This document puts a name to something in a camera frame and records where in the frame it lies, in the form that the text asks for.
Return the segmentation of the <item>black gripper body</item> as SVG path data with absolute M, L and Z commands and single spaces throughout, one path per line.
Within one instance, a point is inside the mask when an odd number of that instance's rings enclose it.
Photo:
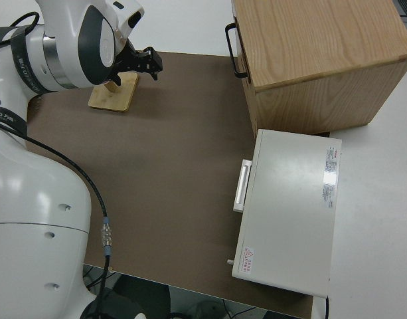
M 147 72 L 147 49 L 136 50 L 130 40 L 116 56 L 114 63 L 114 78 L 119 78 L 120 72 Z

